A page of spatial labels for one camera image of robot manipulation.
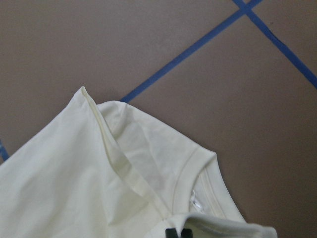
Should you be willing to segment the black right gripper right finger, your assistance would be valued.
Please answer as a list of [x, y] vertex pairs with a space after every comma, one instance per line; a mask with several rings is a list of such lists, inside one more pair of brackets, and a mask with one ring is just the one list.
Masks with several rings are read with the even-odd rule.
[[181, 238], [192, 238], [192, 230], [191, 229], [183, 229], [181, 231]]

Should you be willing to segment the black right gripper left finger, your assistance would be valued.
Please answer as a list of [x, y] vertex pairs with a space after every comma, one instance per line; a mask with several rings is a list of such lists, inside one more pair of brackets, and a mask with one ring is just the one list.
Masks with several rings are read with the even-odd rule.
[[177, 238], [177, 230], [176, 228], [168, 228], [165, 230], [166, 238]]

